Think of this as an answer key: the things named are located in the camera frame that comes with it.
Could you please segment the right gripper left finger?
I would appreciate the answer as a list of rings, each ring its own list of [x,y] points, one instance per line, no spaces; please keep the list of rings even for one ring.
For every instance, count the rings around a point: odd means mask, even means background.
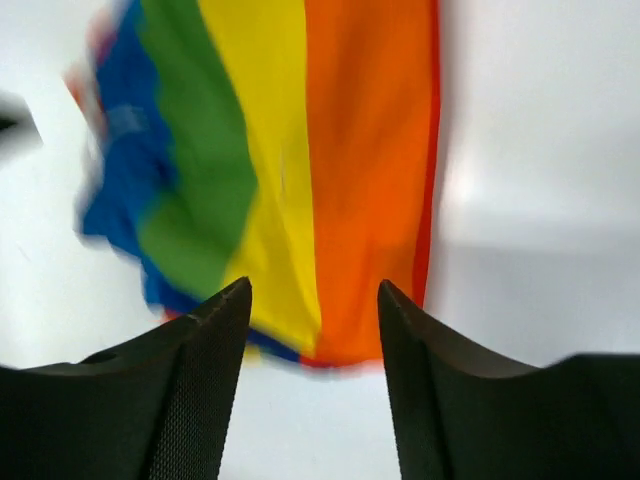
[[[241,278],[76,363],[1,371],[5,479],[214,479],[249,330]]]

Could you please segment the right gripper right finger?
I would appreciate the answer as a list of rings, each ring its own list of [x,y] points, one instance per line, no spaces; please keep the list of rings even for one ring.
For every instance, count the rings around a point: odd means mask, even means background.
[[[638,477],[637,356],[536,368],[444,325],[389,281],[377,304],[403,478]]]

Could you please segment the rainbow striped shorts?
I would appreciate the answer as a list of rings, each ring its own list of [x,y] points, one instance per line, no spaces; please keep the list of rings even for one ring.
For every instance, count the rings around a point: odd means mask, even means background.
[[[171,316],[246,277],[251,348],[378,361],[381,281],[426,290],[437,3],[118,1],[88,43],[81,235],[137,258]]]

